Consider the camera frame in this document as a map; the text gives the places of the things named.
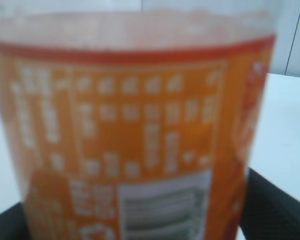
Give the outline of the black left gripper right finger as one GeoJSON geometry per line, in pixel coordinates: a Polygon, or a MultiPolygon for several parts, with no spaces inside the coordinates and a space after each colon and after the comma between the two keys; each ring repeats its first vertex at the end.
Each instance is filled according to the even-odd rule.
{"type": "Polygon", "coordinates": [[[300,240],[300,201],[250,169],[239,226],[247,240],[300,240]]]}

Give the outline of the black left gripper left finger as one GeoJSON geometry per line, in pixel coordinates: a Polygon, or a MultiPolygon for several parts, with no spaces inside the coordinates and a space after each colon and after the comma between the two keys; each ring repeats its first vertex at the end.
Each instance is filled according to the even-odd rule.
{"type": "Polygon", "coordinates": [[[0,240],[29,240],[30,232],[21,203],[0,214],[0,240]]]}

